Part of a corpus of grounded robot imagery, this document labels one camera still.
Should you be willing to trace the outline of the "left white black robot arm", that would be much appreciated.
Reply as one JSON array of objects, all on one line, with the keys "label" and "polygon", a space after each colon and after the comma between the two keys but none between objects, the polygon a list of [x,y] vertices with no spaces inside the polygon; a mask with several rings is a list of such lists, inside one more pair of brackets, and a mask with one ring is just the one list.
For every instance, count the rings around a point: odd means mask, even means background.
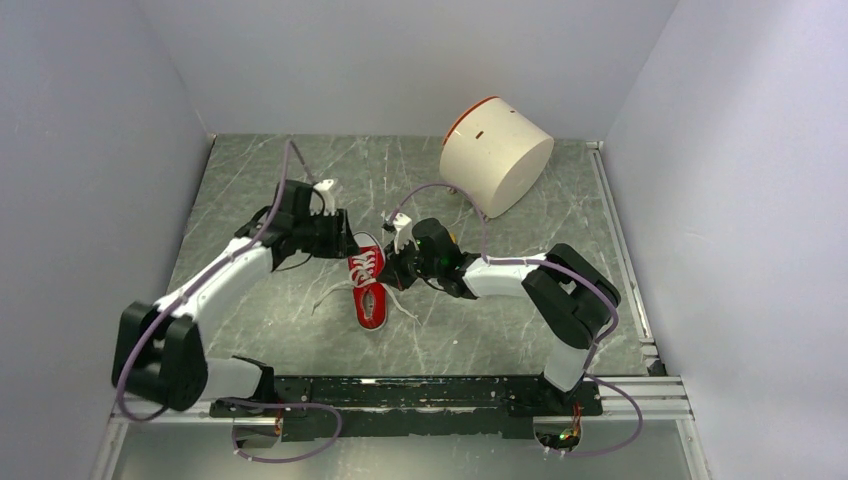
[{"label": "left white black robot arm", "polygon": [[207,356],[204,339],[230,305],[296,253],[346,259],[358,251],[347,212],[336,205],[340,184],[288,180],[274,202],[237,229],[225,249],[182,287],[121,314],[112,383],[165,410],[231,399],[261,416],[278,401],[271,366],[243,356]]}]

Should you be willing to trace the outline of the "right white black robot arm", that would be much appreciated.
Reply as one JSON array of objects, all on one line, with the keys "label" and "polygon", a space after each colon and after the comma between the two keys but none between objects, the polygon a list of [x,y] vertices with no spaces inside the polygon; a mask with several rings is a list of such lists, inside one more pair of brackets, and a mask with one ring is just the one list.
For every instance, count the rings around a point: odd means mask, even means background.
[{"label": "right white black robot arm", "polygon": [[527,257],[491,257],[460,249],[435,218],[385,223],[393,239],[384,248],[377,279],[403,291],[421,280],[454,298],[528,299],[556,340],[542,372],[542,406],[562,414],[578,399],[578,384],[601,337],[615,326],[618,289],[565,243]]}]

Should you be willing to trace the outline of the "red canvas sneaker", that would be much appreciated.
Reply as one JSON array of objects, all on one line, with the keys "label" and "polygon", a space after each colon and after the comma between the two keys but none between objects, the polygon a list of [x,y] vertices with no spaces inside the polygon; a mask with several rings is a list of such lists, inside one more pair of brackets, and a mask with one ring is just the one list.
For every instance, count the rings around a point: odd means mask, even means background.
[{"label": "red canvas sneaker", "polygon": [[367,232],[356,232],[358,253],[347,259],[353,300],[359,325],[366,330],[381,328],[387,319],[386,289],[377,281],[384,266],[384,252],[377,239]]}]

